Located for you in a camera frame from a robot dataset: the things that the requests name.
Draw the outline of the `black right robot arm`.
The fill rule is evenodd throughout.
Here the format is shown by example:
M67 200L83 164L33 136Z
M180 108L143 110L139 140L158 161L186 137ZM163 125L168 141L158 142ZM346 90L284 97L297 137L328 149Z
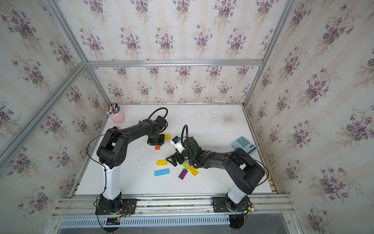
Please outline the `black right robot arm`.
M173 166L183 164L187 160L195 169L223 169L234 184L248 195L262 184L261 180L266 175L260 163L241 148L227 153L203 150L193 137L181 139L175 136L170 143L175 147L176 152L166 160Z

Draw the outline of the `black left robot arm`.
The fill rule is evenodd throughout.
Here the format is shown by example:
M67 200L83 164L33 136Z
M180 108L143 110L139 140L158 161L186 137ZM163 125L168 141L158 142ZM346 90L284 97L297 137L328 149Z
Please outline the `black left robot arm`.
M106 133L93 138L89 142L88 147L97 138L102 138L96 151L98 160L93 159L89 151L87 151L88 157L103 167L104 188L103 192L98 195L100 200L111 202L121 197L119 169L126 159L129 144L147 136L147 144L149 146L162 146L165 142L162 132L167 127L166 116L157 116L155 120L147 118L128 128L110 128Z

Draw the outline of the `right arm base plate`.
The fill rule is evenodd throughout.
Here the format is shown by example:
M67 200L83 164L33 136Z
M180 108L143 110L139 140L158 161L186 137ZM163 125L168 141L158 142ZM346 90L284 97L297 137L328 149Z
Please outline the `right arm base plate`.
M253 212L254 208L249 197L244 197L239 203L234 203L229 197L211 197L211 205L215 213L227 213L227 212L241 212L248 213Z

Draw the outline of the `yellow block near right arm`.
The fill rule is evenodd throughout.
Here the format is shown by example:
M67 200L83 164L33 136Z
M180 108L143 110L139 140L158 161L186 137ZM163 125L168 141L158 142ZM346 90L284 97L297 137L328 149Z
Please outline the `yellow block near right arm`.
M193 176L197 176L198 175L197 170L193 166L189 167L189 171L192 173Z

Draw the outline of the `light blue wooden block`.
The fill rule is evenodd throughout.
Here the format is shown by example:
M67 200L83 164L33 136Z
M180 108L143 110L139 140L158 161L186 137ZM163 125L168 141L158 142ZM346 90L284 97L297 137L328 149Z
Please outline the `light blue wooden block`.
M165 175L169 175L169 174L170 174L169 168L161 169L161 170L156 170L154 172L154 176L155 177L165 176Z

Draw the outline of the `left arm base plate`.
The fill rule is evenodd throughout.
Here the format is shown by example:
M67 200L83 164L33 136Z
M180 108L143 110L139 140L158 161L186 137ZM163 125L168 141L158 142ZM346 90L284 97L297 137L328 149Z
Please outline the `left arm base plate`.
M116 199L109 201L102 199L96 206L96 215L133 215L136 210L137 199Z

